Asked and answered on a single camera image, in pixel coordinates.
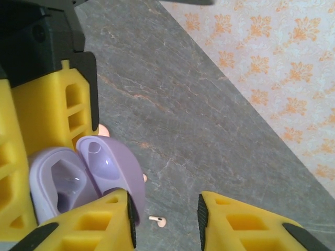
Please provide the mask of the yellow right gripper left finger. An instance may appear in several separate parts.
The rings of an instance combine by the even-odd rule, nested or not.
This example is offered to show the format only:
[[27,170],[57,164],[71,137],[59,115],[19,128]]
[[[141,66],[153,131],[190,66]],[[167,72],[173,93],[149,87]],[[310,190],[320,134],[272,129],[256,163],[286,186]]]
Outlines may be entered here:
[[115,190],[40,224],[12,251],[135,251],[135,205]]

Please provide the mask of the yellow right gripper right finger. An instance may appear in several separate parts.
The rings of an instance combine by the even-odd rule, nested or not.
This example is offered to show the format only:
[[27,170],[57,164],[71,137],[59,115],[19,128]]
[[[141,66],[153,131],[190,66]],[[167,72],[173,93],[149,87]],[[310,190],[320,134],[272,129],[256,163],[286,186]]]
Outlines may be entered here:
[[201,251],[331,251],[292,219],[210,191],[197,219]]

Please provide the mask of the purple earbud charging case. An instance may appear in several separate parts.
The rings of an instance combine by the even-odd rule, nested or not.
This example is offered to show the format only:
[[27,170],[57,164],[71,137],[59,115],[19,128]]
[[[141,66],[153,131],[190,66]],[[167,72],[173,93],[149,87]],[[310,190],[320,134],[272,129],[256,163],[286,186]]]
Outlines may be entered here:
[[38,223],[126,190],[133,201],[135,224],[144,215],[143,171],[134,154],[107,136],[84,136],[75,149],[51,147],[29,156],[29,184]]

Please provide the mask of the pink wireless earbud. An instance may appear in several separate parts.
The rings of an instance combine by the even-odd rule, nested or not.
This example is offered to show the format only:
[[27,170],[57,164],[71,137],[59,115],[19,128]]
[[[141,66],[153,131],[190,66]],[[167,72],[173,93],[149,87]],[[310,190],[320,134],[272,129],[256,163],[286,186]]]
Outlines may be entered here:
[[158,227],[165,227],[165,226],[166,226],[166,223],[167,223],[166,218],[164,218],[164,217],[152,216],[152,215],[151,215],[151,216],[148,217],[148,219],[149,219],[150,221],[155,221],[155,222],[157,222]]

